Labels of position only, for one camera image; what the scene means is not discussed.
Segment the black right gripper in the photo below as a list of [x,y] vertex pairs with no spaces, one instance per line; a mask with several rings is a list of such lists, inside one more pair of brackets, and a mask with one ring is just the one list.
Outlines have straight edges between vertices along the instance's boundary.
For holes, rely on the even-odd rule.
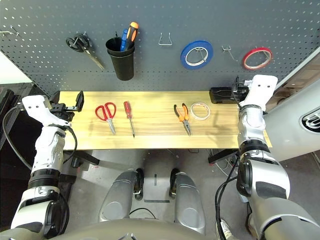
[[231,97],[238,103],[244,101],[249,93],[249,88],[247,86],[238,86],[239,85],[239,76],[234,80],[234,87],[231,89]]

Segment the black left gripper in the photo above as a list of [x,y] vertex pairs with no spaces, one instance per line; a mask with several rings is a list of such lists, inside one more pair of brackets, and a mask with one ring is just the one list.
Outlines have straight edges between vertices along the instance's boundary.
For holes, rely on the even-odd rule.
[[84,105],[84,92],[81,90],[76,97],[75,106],[66,106],[64,103],[58,103],[60,100],[60,91],[55,92],[50,98],[50,112],[61,120],[71,122],[75,112],[81,112]]

